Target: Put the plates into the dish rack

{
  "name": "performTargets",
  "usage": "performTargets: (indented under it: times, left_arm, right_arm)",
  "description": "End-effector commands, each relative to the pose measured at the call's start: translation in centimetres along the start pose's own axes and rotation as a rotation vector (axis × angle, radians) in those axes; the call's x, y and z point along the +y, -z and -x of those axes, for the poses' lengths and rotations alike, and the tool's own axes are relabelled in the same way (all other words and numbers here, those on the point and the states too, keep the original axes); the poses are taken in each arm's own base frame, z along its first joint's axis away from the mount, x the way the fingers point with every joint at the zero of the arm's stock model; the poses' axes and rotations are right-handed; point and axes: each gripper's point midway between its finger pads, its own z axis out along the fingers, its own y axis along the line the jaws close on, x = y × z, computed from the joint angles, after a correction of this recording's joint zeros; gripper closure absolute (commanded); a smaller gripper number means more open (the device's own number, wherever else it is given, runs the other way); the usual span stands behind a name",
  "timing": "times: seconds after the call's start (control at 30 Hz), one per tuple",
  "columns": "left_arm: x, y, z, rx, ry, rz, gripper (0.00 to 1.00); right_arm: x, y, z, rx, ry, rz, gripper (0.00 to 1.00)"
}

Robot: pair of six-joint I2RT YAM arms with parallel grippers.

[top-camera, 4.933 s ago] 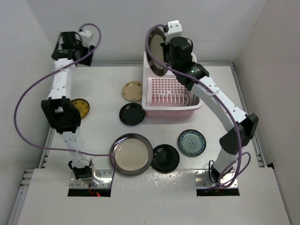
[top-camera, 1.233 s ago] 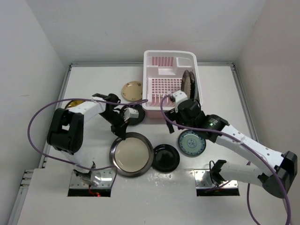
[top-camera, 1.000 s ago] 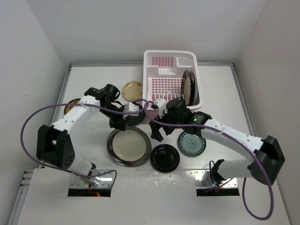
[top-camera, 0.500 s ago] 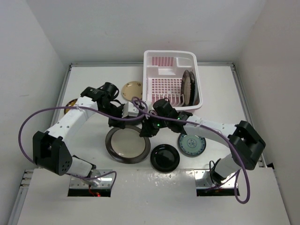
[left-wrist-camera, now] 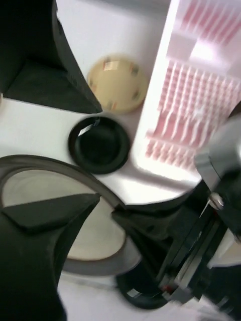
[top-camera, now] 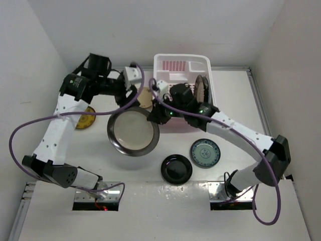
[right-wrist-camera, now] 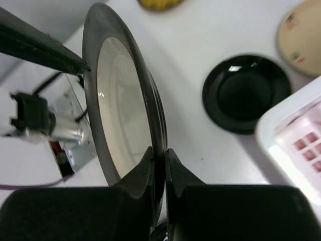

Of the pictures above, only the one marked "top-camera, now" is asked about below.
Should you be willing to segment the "beige floral small plate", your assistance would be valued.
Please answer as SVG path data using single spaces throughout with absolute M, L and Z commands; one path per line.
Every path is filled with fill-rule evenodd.
M 143 87 L 142 92 L 138 96 L 137 100 L 140 103 L 139 107 L 147 111 L 152 110 L 152 93 L 148 87 Z

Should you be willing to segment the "yellow patterned small plate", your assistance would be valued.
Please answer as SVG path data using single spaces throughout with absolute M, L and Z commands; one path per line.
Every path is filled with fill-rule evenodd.
M 76 125 L 76 130 L 84 130 L 91 127 L 95 122 L 95 120 L 96 120 L 95 115 L 89 115 L 89 114 L 81 115 Z

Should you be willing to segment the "cream plate dark patterned rim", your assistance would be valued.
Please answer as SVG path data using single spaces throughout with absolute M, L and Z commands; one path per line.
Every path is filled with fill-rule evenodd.
M 198 102 L 204 101 L 204 82 L 202 75 L 198 75 L 194 85 L 194 97 Z

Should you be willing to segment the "blue white floral plate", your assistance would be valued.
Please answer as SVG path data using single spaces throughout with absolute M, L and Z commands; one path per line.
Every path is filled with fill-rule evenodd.
M 203 76 L 204 102 L 209 101 L 209 83 L 206 76 Z

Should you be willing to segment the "black glossy plate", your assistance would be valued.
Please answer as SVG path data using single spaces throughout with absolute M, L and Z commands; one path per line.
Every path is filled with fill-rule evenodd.
M 173 154 L 163 160 L 160 172 L 166 182 L 172 185 L 182 185 L 190 180 L 193 167 L 185 156 Z

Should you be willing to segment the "teal patterned plate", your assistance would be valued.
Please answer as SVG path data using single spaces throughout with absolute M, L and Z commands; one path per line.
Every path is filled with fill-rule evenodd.
M 214 167 L 221 158 L 219 146 L 210 139 L 198 139 L 191 145 L 190 157 L 193 163 L 204 169 Z

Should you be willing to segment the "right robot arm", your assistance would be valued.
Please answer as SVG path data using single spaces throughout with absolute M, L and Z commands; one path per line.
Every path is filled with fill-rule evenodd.
M 186 83 L 169 88 L 165 81 L 152 78 L 149 87 L 154 96 L 149 121 L 164 125 L 173 117 L 181 117 L 190 126 L 237 146 L 256 161 L 230 174 L 224 183 L 224 195 L 236 197 L 244 189 L 260 183 L 278 185 L 291 161 L 287 138 L 260 134 L 229 118 L 212 104 L 197 102 Z

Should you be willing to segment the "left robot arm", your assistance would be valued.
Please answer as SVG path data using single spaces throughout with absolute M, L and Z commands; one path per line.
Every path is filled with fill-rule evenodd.
M 136 84 L 143 85 L 144 73 L 137 63 L 131 63 L 116 78 L 110 78 L 111 60 L 108 57 L 89 54 L 68 74 L 60 87 L 57 105 L 41 142 L 22 165 L 35 172 L 40 180 L 63 188 L 74 187 L 97 193 L 102 177 L 81 167 L 65 162 L 68 146 L 76 125 L 87 107 L 97 95 L 115 97 L 118 111 L 137 103 Z

